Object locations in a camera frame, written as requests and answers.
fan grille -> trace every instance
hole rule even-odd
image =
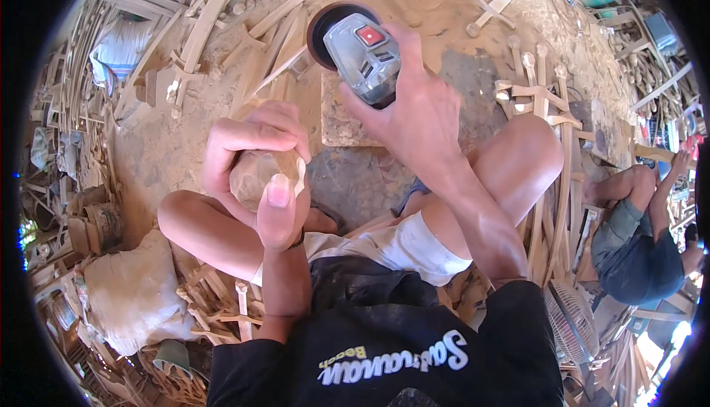
[[[567,358],[576,363],[589,362],[599,353],[599,334],[594,326],[594,314],[589,304],[577,290],[560,279],[552,279],[550,284],[560,303],[565,307],[579,333],[579,339],[574,334],[573,326],[569,324],[552,291],[545,287],[545,305],[547,317],[550,319],[555,342]]]

sanding disc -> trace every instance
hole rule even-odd
[[[377,14],[366,5],[350,1],[330,3],[328,6],[318,11],[315,17],[313,17],[313,20],[308,25],[306,43],[308,45],[308,51],[319,65],[331,71],[338,70],[335,66],[335,62],[333,62],[333,57],[330,56],[328,49],[325,47],[323,37],[333,25],[354,13],[360,13],[378,25],[381,23]]]

white shorts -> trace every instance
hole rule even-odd
[[[320,257],[363,256],[390,270],[416,271],[424,282],[440,287],[455,274],[467,269],[471,260],[463,259],[439,242],[417,212],[395,226],[387,226],[346,239],[335,234],[306,233],[303,240],[308,262]],[[261,286],[263,265],[251,282]]]

bracelet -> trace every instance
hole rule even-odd
[[[294,248],[296,248],[297,246],[301,245],[301,244],[303,243],[303,240],[304,240],[305,238],[306,238],[306,230],[304,230],[303,227],[301,227],[301,237],[300,237],[300,239],[298,239],[296,242],[294,242],[293,245],[289,246],[289,247],[286,249],[286,251],[288,251],[288,250],[290,250],[290,249],[294,249]]]

angle grinder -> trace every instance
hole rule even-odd
[[[338,2],[325,6],[308,25],[307,44],[320,65],[337,71],[373,108],[382,110],[395,101],[402,66],[399,47],[365,5]]]

